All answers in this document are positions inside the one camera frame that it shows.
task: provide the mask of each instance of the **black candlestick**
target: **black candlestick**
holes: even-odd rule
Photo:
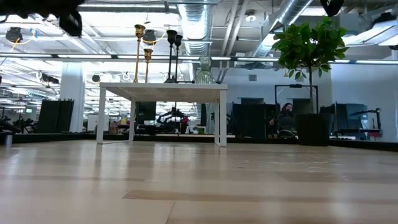
[[[175,46],[176,51],[175,51],[175,82],[178,83],[177,81],[177,72],[178,72],[178,51],[180,50],[180,46],[181,46],[181,40],[182,40],[182,36],[181,35],[176,35],[175,36]]]
[[[175,36],[177,35],[177,31],[175,30],[168,30],[167,32],[167,41],[170,44],[170,55],[169,55],[169,75],[168,78],[164,83],[174,83],[171,77],[172,72],[172,51],[173,51],[173,44],[175,43]]]

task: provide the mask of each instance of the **wooden floor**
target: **wooden floor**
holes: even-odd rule
[[[2,224],[398,223],[398,153],[94,141],[0,148]]]

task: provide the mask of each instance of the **wall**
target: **wall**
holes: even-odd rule
[[[256,82],[250,82],[248,75],[257,75]],[[285,70],[273,69],[245,70],[230,68],[225,76],[224,84],[228,85],[227,102],[241,103],[241,98],[263,98],[265,103],[275,103],[275,85],[301,84],[308,85],[308,80],[297,82],[294,78],[285,77]],[[318,72],[313,73],[313,84],[319,87],[319,107],[332,104],[331,76],[324,73],[319,79]],[[278,87],[277,101],[280,104],[291,103],[294,98],[309,98],[308,88]]]
[[[332,65],[333,101],[362,103],[381,108],[383,136],[378,141],[398,141],[398,69],[388,65]],[[373,114],[369,114],[372,128]]]

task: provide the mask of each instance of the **white table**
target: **white table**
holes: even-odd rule
[[[215,144],[226,147],[226,91],[227,85],[174,83],[100,83],[97,130],[104,129],[106,90],[131,100],[129,140],[134,139],[136,102],[174,101],[216,103]],[[104,144],[104,132],[97,131],[97,144]]]

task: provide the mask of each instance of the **green leaves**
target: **green leaves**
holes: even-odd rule
[[[331,67],[330,67],[330,65],[328,65],[328,64],[323,64],[323,65],[321,65],[320,68],[321,68],[323,71],[325,71],[325,72],[331,70]]]
[[[300,78],[300,74],[301,74],[301,72],[297,72],[294,79],[299,79]]]
[[[293,41],[294,45],[302,45],[303,44],[303,40],[301,38],[301,35],[296,36],[296,38]]]
[[[279,40],[279,39],[284,39],[285,38],[285,34],[276,34],[274,35],[274,40]]]
[[[343,58],[345,58],[346,57],[346,55],[344,54],[344,53],[336,53],[336,57],[338,57],[338,58],[340,58],[340,59],[343,59]]]
[[[341,28],[341,27],[338,29],[338,31],[339,31],[339,33],[340,33],[340,37],[343,37],[343,36],[346,35],[346,33],[347,33],[347,30],[344,29],[344,28]]]
[[[289,78],[292,78],[293,73],[294,73],[294,70],[291,70],[291,71],[289,72]]]
[[[346,34],[343,28],[336,28],[329,17],[325,17],[315,27],[308,23],[285,26],[283,33],[276,34],[278,40],[272,48],[280,51],[279,63],[289,70],[289,77],[300,78],[304,67],[315,67],[322,72],[329,72],[330,61],[345,58],[347,47],[341,38]]]
[[[344,53],[344,52],[346,52],[348,50],[348,47],[344,47],[344,48],[342,48],[342,49],[336,49],[336,52],[337,53]]]

